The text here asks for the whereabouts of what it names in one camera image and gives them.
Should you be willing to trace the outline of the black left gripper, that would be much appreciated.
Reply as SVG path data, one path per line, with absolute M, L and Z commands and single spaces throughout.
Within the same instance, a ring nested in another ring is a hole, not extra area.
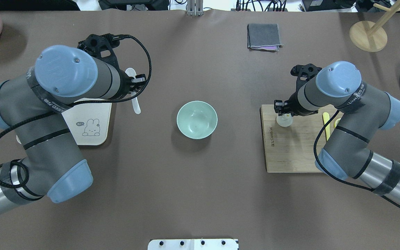
M 125 72 L 120 72 L 120 87 L 118 89 L 118 99 L 123 99 L 132 92 L 139 93 L 147 86 L 145 74 L 138 74 L 135 77 L 128 76 Z

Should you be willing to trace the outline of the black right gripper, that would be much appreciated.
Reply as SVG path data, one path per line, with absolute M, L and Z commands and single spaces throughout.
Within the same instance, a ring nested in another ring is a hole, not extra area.
M 300 105 L 297 93 L 292 94 L 287 101 L 275 100 L 274 111 L 279 115 L 306 116 L 306 109 Z

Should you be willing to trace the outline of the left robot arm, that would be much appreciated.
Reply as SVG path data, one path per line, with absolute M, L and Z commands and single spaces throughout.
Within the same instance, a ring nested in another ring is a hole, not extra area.
M 123 101 L 149 80 L 65 45 L 44 49 L 23 75 L 0 84 L 0 138 L 15 131 L 26 157 L 0 164 L 0 215 L 47 196 L 61 203 L 93 183 L 62 113 L 82 98 Z

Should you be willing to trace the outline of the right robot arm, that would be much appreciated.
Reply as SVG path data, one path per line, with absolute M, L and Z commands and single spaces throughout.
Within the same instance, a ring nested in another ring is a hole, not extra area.
M 313 149 L 316 167 L 400 208 L 400 162 L 368 149 L 378 130 L 400 122 L 400 101 L 364 82 L 351 62 L 296 65 L 290 73 L 297 78 L 296 89 L 287 101 L 275 101 L 277 114 L 309 116 L 329 105 L 343 114 L 320 152 Z

